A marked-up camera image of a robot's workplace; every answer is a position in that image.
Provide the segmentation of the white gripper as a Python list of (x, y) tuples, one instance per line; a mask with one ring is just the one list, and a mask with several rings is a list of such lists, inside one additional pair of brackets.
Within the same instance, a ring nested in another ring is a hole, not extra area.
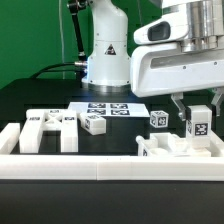
[(189, 37), (189, 24), (159, 19), (134, 32), (138, 47), (131, 56), (132, 92), (138, 97), (172, 94), (182, 121), (186, 107), (180, 92), (213, 88), (216, 116), (224, 101), (224, 28), (200, 26), (206, 31)]

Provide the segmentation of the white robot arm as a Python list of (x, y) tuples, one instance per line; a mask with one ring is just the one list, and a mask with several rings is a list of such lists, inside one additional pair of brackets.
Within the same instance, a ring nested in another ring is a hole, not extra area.
[(94, 24), (93, 52), (83, 84), (98, 91), (129, 87), (138, 97), (214, 88), (212, 104), (224, 98), (224, 0), (149, 0), (160, 19), (134, 32), (138, 47), (127, 53), (126, 14), (111, 0), (88, 0)]

